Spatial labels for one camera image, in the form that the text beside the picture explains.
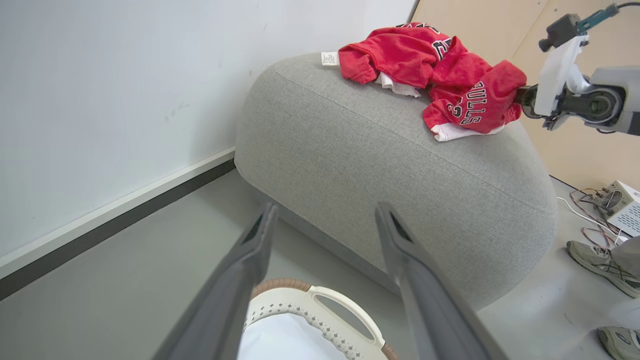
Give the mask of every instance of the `clothing tag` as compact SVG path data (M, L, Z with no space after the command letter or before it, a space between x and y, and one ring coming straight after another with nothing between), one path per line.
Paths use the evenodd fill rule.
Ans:
M332 51L330 53L321 53L321 55L322 55L323 66L339 66L340 65L340 57L338 56L337 51Z

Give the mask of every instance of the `laundry basket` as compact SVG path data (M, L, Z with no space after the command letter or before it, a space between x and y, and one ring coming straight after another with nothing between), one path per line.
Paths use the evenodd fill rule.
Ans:
M367 328L369 339L325 306L319 297L328 298L353 313ZM376 323L358 304L343 294L312 286L297 279L274 279L253 289L243 331L247 326L273 315L293 314L303 317L319 329L349 360L397 360L393 348L385 343Z

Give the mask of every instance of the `shoe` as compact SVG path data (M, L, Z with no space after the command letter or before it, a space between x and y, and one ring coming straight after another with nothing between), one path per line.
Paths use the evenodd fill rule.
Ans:
M598 337L604 349L615 360L640 360L640 332L624 327L598 328Z
M624 271L611 258L611 251L577 241L566 243L569 255L585 269L605 277L630 297L640 297L640 280Z

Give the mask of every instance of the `gray ottoman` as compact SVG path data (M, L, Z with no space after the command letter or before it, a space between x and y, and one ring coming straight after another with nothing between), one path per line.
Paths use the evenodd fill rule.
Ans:
M422 121L428 104L347 81L319 54L284 60L248 94L236 165L260 201L279 203L286 221L397 292L373 217L389 201L480 309L552 243L554 190L521 124L438 143Z

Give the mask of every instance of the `gray floor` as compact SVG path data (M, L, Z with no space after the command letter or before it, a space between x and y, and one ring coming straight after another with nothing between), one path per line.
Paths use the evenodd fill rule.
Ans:
M559 196L569 189L556 184ZM148 359L256 209L233 171L69 261L0 303L0 357ZM640 302L563 250L585 225L562 204L554 248L479 312L510 358L608 359L593 329L640 327ZM415 359L401 299L282 222L267 275L277 277L347 295Z

